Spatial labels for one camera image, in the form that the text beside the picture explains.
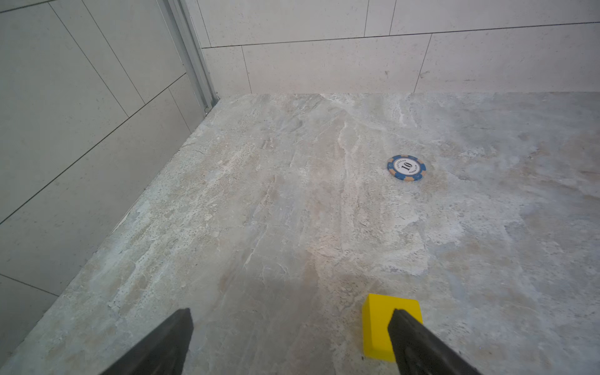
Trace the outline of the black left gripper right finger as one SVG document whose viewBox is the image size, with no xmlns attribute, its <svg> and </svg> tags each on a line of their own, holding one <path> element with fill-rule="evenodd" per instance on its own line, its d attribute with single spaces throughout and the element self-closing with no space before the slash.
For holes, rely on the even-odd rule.
<svg viewBox="0 0 600 375">
<path fill-rule="evenodd" d="M 403 309 L 387 326 L 399 373 L 481 375 L 475 367 Z"/>
</svg>

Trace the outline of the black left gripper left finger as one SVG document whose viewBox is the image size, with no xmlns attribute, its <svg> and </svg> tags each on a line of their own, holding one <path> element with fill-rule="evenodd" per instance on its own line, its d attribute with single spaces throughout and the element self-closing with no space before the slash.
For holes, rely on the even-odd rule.
<svg viewBox="0 0 600 375">
<path fill-rule="evenodd" d="M 102 375 L 182 374 L 193 331 L 190 309 L 178 309 Z"/>
</svg>

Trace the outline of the yellow wooden cube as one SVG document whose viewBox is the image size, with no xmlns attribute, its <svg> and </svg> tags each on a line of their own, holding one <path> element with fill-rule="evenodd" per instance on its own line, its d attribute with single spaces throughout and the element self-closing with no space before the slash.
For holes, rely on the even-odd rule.
<svg viewBox="0 0 600 375">
<path fill-rule="evenodd" d="M 370 359 L 395 362 L 395 354 L 388 333 L 388 325 L 395 310 L 405 310 L 423 323 L 420 303 L 417 300 L 387 295 L 369 294 L 362 305 L 362 346 Z"/>
</svg>

